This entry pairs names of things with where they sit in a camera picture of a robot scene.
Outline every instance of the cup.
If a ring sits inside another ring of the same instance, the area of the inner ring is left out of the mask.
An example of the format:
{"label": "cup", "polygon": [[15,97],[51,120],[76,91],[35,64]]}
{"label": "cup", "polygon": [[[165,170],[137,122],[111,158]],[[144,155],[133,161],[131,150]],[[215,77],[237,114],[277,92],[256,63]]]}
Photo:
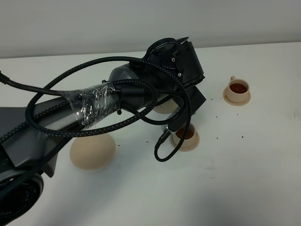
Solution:
{"label": "cup", "polygon": [[[182,137],[182,134],[184,132],[185,125],[183,125],[176,133],[174,133],[171,137],[171,143],[174,147],[178,145],[180,142],[180,139]],[[190,124],[189,129],[187,131],[187,134],[185,136],[185,140],[183,144],[181,145],[181,148],[179,149],[182,152],[189,152],[195,149],[199,144],[199,135],[196,131],[196,128]]]}
{"label": "cup", "polygon": [[231,76],[230,82],[224,90],[223,97],[231,105],[246,105],[251,99],[250,86],[245,80]]}

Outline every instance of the brown liquid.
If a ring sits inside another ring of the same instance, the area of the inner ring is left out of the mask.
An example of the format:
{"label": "brown liquid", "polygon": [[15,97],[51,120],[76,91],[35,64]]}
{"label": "brown liquid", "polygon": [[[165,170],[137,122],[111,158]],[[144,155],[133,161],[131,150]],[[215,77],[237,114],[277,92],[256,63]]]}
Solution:
{"label": "brown liquid", "polygon": [[[177,137],[181,138],[183,136],[183,133],[184,129],[179,129],[175,134],[177,135]],[[189,129],[186,133],[185,140],[192,138],[193,134],[194,133]]]}
{"label": "brown liquid", "polygon": [[243,84],[240,84],[240,83],[234,83],[234,84],[230,85],[230,89],[235,93],[247,92],[247,88]]}

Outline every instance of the table surface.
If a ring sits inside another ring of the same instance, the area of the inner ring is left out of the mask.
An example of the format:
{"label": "table surface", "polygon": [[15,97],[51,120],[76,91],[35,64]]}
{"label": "table surface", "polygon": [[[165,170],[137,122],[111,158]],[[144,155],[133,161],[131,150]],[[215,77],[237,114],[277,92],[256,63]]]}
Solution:
{"label": "table surface", "polygon": [[[301,43],[196,50],[205,71],[198,85],[207,98],[192,117],[200,143],[160,163],[153,156],[161,128],[143,121],[114,131],[117,146],[106,168],[73,166],[69,149],[59,153],[53,178],[25,215],[10,226],[296,226],[301,224]],[[83,62],[143,52],[1,59],[12,80],[43,87]],[[79,89],[108,79],[121,62],[95,65],[56,85]],[[252,98],[227,104],[230,77],[246,80]],[[33,93],[0,85],[0,106],[26,106]],[[112,114],[103,127],[130,117]],[[153,119],[166,115],[150,113]],[[165,142],[161,157],[171,150]]]}

